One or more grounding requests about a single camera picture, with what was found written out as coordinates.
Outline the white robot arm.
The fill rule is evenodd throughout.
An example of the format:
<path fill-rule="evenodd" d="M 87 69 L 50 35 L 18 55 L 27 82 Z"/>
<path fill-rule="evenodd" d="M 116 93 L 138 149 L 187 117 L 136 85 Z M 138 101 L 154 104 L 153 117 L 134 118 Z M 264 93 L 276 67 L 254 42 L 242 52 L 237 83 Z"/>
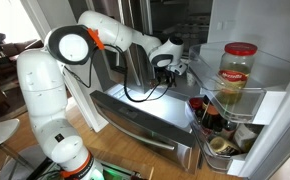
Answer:
<path fill-rule="evenodd" d="M 82 13 L 76 25 L 50 31 L 44 47 L 26 50 L 18 56 L 19 84 L 32 131 L 44 154 L 61 167 L 64 180 L 104 180 L 104 177 L 102 165 L 65 118 L 63 70 L 68 65 L 89 62 L 98 50 L 123 53 L 132 44 L 143 47 L 152 66 L 179 75 L 184 73 L 181 39 L 170 37 L 161 42 L 95 11 Z"/>

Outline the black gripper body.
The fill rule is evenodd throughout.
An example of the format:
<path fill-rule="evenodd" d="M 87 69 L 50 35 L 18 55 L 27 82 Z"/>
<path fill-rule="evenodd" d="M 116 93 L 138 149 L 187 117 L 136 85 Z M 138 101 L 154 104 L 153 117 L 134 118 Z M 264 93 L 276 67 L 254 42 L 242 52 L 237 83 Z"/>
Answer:
<path fill-rule="evenodd" d="M 155 80 L 158 86 L 173 87 L 176 85 L 175 75 L 166 69 L 156 69 Z"/>

